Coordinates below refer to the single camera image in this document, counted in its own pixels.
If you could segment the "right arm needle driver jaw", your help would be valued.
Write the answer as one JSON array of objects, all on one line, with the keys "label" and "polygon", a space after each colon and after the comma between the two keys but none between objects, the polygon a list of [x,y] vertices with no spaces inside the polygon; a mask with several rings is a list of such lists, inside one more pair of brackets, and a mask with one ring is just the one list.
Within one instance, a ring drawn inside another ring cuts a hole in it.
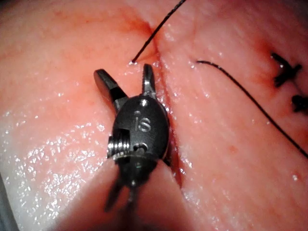
[{"label": "right arm needle driver jaw", "polygon": [[93,75],[99,91],[101,94],[109,96],[115,112],[118,113],[128,100],[128,96],[104,69],[95,70]]},{"label": "right arm needle driver jaw", "polygon": [[142,73],[142,94],[156,99],[154,72],[150,64],[144,64]]}]

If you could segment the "right arm needle driver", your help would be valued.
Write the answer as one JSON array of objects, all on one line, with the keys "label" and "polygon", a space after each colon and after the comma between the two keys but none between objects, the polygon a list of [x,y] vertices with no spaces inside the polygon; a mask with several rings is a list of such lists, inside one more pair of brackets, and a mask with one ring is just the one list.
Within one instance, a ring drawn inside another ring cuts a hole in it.
[{"label": "right arm needle driver", "polygon": [[169,144],[169,120],[154,95],[112,97],[116,109],[107,157],[116,162],[138,160],[157,165]]}]

